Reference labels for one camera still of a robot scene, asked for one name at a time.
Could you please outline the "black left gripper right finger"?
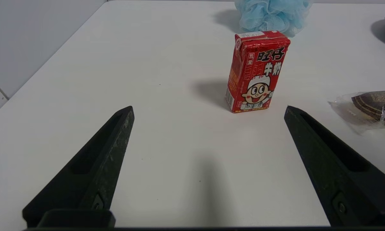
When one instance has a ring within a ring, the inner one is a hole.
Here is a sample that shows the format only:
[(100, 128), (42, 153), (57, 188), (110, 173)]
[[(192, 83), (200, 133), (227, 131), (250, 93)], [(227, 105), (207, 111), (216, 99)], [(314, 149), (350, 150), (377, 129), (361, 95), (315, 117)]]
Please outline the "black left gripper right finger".
[(332, 227), (385, 227), (385, 174), (305, 111), (284, 120)]

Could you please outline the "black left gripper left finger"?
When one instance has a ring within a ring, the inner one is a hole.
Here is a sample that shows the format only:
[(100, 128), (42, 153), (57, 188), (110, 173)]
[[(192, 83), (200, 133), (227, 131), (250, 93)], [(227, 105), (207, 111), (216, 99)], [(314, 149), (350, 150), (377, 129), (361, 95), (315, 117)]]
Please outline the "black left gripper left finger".
[(22, 211), (27, 228), (112, 228), (110, 207), (135, 120), (116, 113)]

